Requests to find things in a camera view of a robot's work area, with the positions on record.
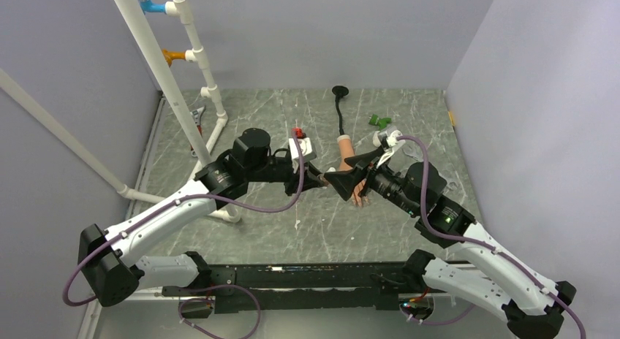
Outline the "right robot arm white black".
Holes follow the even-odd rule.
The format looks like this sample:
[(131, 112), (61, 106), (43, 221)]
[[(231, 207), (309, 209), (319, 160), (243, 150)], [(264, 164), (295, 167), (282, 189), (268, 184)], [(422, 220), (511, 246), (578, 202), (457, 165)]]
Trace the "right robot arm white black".
[(503, 248), (467, 209), (442, 193), (447, 182), (432, 164), (416, 162), (401, 175), (382, 154), (377, 149), (348, 158), (350, 170), (327, 172), (324, 178), (343, 199), (362, 183), (416, 218), (424, 238), (479, 271), (475, 275), (417, 249), (402, 267), (404, 285), (413, 292), (431, 288), (460, 297), (501, 319), (517, 338), (555, 338), (575, 287), (533, 271)]

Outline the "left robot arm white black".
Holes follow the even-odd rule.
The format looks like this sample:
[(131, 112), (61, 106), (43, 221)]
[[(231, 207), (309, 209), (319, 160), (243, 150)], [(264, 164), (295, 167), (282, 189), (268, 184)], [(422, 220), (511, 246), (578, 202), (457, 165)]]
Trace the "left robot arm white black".
[[(311, 139), (299, 128), (292, 130), (288, 146), (271, 149), (271, 137), (263, 129), (250, 128), (232, 147), (174, 194), (145, 212), (109, 226), (92, 224), (80, 233), (78, 266), (103, 307), (123, 302), (135, 291), (157, 286), (185, 288), (204, 293), (211, 282), (208, 264), (196, 252), (180, 256), (148, 257), (147, 252), (168, 235), (203, 216), (234, 205), (260, 213), (290, 209), (303, 191), (321, 188), (321, 172), (311, 160), (317, 156)], [(255, 207), (238, 201), (250, 183), (282, 183), (291, 198), (283, 207)]]

